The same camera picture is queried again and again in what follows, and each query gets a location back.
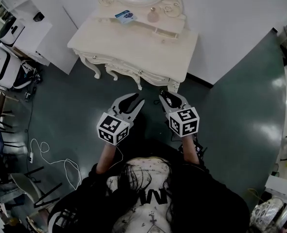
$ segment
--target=forearm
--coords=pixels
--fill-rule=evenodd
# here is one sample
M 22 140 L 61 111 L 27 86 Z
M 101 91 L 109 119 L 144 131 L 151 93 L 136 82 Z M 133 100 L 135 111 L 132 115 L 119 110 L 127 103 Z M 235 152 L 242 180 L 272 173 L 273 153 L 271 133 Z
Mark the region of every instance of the forearm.
M 194 164 L 200 164 L 192 135 L 182 137 L 184 160 Z
M 96 167 L 96 173 L 105 173 L 112 166 L 115 155 L 116 146 L 106 143 L 100 156 L 100 160 Z

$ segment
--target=sleeve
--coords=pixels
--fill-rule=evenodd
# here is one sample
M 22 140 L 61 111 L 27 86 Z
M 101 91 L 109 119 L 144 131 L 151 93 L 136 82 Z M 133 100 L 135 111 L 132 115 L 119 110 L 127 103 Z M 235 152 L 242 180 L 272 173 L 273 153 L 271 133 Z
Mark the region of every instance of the sleeve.
M 82 184 L 77 190 L 69 193 L 56 203 L 49 215 L 48 225 L 50 224 L 51 220 L 61 220 L 63 225 L 72 224 L 77 218 L 76 214 L 79 211 L 85 210 L 84 207 L 95 207 L 95 200 L 100 202 L 101 199 L 105 198 L 105 183 L 108 175 L 106 173 L 97 174 L 96 167 L 97 164 L 92 167 L 88 177 L 83 179 Z
M 250 212 L 246 202 L 216 181 L 203 165 L 184 163 L 172 173 L 173 232 L 245 233 Z

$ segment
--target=white cable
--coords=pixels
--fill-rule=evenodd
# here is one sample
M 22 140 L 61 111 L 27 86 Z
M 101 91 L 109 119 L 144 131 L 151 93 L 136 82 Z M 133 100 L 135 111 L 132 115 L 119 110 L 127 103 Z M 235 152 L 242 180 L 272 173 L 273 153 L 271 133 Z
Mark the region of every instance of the white cable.
M 111 166 L 109 169 L 111 169 L 112 167 L 114 167 L 116 164 L 120 163 L 121 161 L 123 161 L 124 159 L 124 155 L 122 154 L 122 151 L 119 150 L 120 154 L 122 155 L 122 159 L 119 162 L 116 162 L 113 166 Z
M 33 139 L 31 140 L 31 142 L 30 142 L 31 153 L 33 153 L 33 150 L 32 150 L 32 142 L 33 142 L 33 141 L 36 141 L 37 146 L 38 146 L 38 148 L 39 148 L 40 151 L 41 151 L 40 153 L 41 153 L 42 159 L 43 159 L 44 161 L 46 161 L 48 164 L 51 165 L 51 164 L 55 164 L 55 163 L 58 163 L 58 162 L 64 162 L 64 168 L 65 168 L 65 171 L 66 171 L 67 180 L 68 180 L 69 184 L 76 190 L 76 189 L 79 187 L 79 185 L 82 184 L 82 176 L 81 176 L 81 172 L 80 172 L 79 165 L 77 165 L 74 161 L 72 161 L 72 160 L 70 160 L 70 159 L 55 161 L 55 162 L 51 162 L 51 163 L 48 162 L 48 161 L 42 156 L 42 153 L 47 153 L 47 152 L 50 150 L 50 146 L 48 145 L 48 143 L 47 143 L 47 142 L 41 142 L 41 146 L 40 146 L 39 143 L 37 142 L 37 140 L 33 138 Z M 43 145 L 43 144 L 46 144 L 47 147 L 48 147 L 48 149 L 47 149 L 46 151 L 42 151 L 42 145 Z M 78 171 L 78 175 L 79 175 L 80 180 L 79 180 L 79 182 L 78 182 L 76 188 L 72 185 L 72 183 L 70 182 L 70 180 L 69 180 L 69 178 L 68 178 L 68 173 L 67 173 L 67 168 L 66 168 L 66 162 L 69 162 L 69 163 Z

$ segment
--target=white box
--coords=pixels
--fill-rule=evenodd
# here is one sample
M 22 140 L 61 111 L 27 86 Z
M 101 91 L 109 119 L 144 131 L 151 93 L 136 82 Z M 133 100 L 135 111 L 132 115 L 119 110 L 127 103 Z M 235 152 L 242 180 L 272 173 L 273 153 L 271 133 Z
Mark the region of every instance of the white box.
M 195 107 L 169 113 L 169 127 L 180 137 L 197 133 L 199 122 Z
M 129 134 L 130 124 L 106 112 L 97 124 L 98 137 L 112 145 L 117 145 Z

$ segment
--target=carved table leg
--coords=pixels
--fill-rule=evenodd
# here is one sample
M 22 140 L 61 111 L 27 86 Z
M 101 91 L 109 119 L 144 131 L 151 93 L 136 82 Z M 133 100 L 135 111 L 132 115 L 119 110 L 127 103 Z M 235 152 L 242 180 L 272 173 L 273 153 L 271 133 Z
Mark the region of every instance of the carved table leg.
M 132 78 L 133 78 L 134 81 L 137 83 L 138 89 L 139 89 L 140 91 L 142 91 L 142 86 L 140 85 L 140 77 L 135 75 L 135 76 L 132 76 Z
M 106 72 L 108 73 L 108 74 L 110 74 L 111 76 L 113 76 L 114 77 L 114 81 L 116 81 L 116 80 L 118 80 L 118 76 L 112 71 L 112 70 L 110 70 L 109 68 L 105 68 L 105 70 L 106 70 Z
M 167 86 L 167 88 L 168 88 L 168 91 L 177 93 L 179 86 L 180 86 L 180 82 L 170 79 L 169 85 Z
M 100 70 L 94 64 L 90 63 L 89 61 L 86 61 L 86 58 L 84 56 L 80 56 L 80 59 L 85 66 L 92 69 L 96 73 L 94 76 L 95 79 L 99 79 L 101 76 Z

